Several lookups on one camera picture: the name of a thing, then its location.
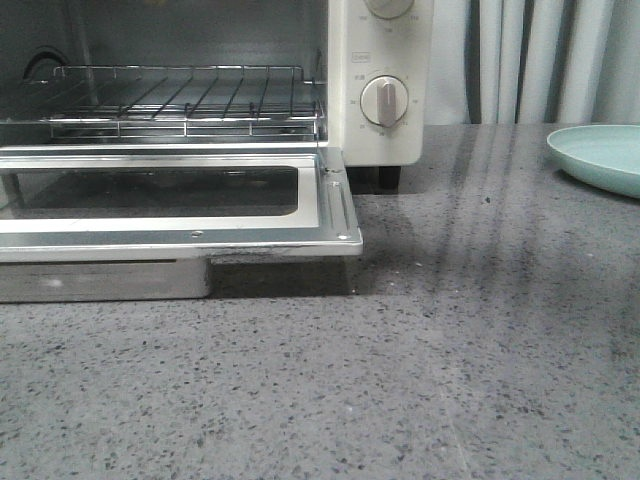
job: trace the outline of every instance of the timer dial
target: timer dial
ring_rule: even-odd
[[[376,17],[391,20],[407,13],[414,0],[364,0]]]
[[[360,97],[362,113],[371,123],[391,128],[402,118],[409,106],[407,87],[392,76],[374,78]]]

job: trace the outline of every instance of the curtain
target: curtain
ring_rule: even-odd
[[[427,124],[640,122],[640,0],[435,0]]]

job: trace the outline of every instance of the light green bowl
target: light green bowl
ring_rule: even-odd
[[[589,125],[547,137],[565,172],[594,187],[640,198],[640,126]]]

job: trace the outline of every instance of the countertop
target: countertop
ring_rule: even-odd
[[[0,478],[637,479],[640,201],[546,126],[428,127],[361,257],[0,306]]]

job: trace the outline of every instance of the metal oven rack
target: metal oven rack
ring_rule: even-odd
[[[64,66],[0,98],[54,143],[316,142],[323,90],[297,66]]]

